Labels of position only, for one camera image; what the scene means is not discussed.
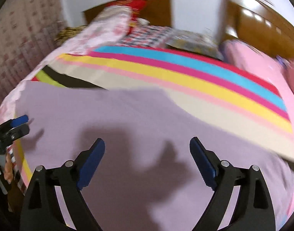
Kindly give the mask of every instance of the cyan stripe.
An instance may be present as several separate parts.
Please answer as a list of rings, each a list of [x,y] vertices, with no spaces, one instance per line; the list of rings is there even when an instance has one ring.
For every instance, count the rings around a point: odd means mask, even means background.
[[[259,95],[260,97],[266,99],[267,101],[273,103],[280,109],[286,111],[285,104],[282,98],[280,98],[278,95],[272,93],[268,89],[251,81],[248,78],[245,78],[239,74],[236,74],[230,70],[219,67],[217,65],[213,65],[204,61],[200,61],[200,60],[196,60],[196,59],[192,59],[189,57],[176,55],[176,54],[172,54],[168,52],[161,52],[157,50],[143,49],[143,48],[103,46],[103,47],[94,49],[94,51],[101,52],[101,53],[126,54],[126,55],[133,55],[137,57],[145,57],[145,58],[155,59],[159,61],[166,61],[169,63],[199,70],[201,72],[205,72],[207,74],[222,78],[238,86],[241,86]]]

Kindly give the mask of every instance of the striped fabric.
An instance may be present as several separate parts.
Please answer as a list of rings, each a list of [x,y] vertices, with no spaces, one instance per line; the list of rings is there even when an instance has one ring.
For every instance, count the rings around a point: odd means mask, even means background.
[[[86,82],[74,77],[70,77],[64,74],[59,74],[49,66],[43,67],[31,81],[41,81],[46,82],[58,87],[68,87],[68,88],[100,88],[90,82]],[[24,159],[24,152],[21,146],[20,140],[16,140],[12,146],[8,147],[8,152],[11,156],[13,170],[14,170],[14,180],[18,185],[18,188],[23,194],[26,193],[29,181],[32,177],[32,172],[29,169],[27,161]]]
[[[270,83],[221,61],[168,49],[105,46],[88,55],[62,54],[33,79],[75,81],[104,89],[160,87],[188,113],[294,160],[285,104]],[[24,182],[31,172],[22,169]]]

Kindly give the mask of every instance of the red cloth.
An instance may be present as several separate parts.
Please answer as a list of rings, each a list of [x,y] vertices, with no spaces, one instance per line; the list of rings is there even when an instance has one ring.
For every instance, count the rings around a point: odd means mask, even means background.
[[[132,9],[132,17],[130,20],[130,27],[129,32],[130,34],[132,32],[133,27],[136,26],[137,23],[137,16],[140,14],[140,11],[145,8],[147,1],[146,0],[121,0],[121,1],[115,1],[110,2],[107,4],[107,7],[118,5],[118,6],[128,6]]]

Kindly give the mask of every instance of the wooden furniture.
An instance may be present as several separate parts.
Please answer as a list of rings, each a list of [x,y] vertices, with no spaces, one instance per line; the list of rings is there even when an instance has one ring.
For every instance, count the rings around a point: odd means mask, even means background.
[[[271,57],[294,57],[294,26],[260,0],[224,0],[221,41],[240,39]]]
[[[172,13],[170,1],[171,0],[148,0],[147,6],[140,12],[139,17],[148,20],[151,25],[171,27]],[[83,13],[86,22],[89,24],[110,2],[114,1],[109,1],[85,10]]]

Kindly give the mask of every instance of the finger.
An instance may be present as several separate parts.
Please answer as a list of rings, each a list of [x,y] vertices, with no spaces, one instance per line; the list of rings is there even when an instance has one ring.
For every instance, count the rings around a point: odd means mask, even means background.
[[[13,170],[12,170],[12,162],[11,156],[9,153],[6,155],[6,164],[4,168],[4,178],[8,183],[11,183],[13,180]]]
[[[13,180],[13,174],[12,173],[4,173],[4,178],[10,184]]]
[[[5,172],[12,173],[12,162],[11,162],[11,157],[9,153],[7,153],[6,155]]]

